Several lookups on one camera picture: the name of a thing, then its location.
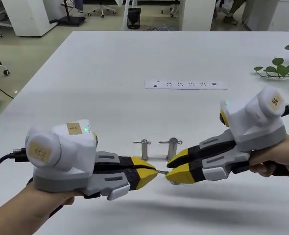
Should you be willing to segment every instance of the green plant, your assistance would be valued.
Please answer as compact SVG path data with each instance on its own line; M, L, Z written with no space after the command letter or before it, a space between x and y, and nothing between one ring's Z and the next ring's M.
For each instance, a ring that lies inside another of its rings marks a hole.
M274 77L274 78L289 78L289 65L284 65L284 59L277 57L272 60L273 66L268 66L265 69L261 66L254 68L254 71L260 77ZM266 75L261 74L259 71L263 70Z

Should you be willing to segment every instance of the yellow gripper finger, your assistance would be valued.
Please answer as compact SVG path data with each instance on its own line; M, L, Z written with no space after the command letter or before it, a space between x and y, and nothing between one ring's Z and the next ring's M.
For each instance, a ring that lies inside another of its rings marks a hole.
M166 175L166 178L167 180L178 184L194 184L196 182L190 172L189 164L180 165L179 167L174 168Z
M185 157L188 155L188 149L183 149L182 151L180 151L178 154L176 154L169 162L168 164L171 164L172 162L176 161L179 158Z
M158 171L153 169L136 169L139 176L138 183L135 190L139 190L142 187L146 186L150 181L152 181L157 175Z
M130 157L131 161L133 162L134 166L144 166L151 169L155 169L155 166L145 162L144 160L140 159L139 157Z

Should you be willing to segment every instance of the shoe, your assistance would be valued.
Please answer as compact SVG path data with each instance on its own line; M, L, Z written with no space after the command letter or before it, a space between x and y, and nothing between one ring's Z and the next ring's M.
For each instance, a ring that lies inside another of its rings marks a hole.
M85 14L83 11L77 11L73 16L76 16L76 17L85 17Z
M238 24L238 21L236 21L233 16L225 16L223 22L231 25Z
M73 8L74 7L74 2L72 0L66 0L66 6L69 8Z

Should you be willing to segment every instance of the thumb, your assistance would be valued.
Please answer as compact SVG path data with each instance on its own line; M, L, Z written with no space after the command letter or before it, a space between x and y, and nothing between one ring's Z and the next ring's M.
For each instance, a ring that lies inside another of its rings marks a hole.
M84 195L82 192L79 192L77 190L63 192L62 194L65 199L69 199L72 197L82 197Z
M249 158L250 165L258 165L267 161L272 161L274 154L271 151L271 148L266 148L258 151L253 151Z

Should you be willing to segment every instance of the floor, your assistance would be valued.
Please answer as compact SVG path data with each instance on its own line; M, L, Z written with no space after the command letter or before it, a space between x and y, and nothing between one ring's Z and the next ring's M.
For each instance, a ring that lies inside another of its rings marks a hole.
M85 11L93 6L85 5ZM168 14L161 14L163 7L141 6L141 29L148 29L149 26L168 25L172 29L178 28L178 20L171 18ZM236 14L236 20L241 19L243 8ZM79 28L56 27L42 38L22 38L14 34L13 29L2 28L0 39L0 60L8 67L11 74L4 76L0 70L0 88L9 95L15 97L17 93L33 77L43 63L54 53L60 44L73 30L103 30L118 31L121 28L123 9L117 8L117 15L106 15L104 19L96 13L88 17L86 22ZM222 19L224 14L220 12L213 21L213 31L235 31L244 30L236 26L224 25ZM11 98L0 92L0 113L11 102Z

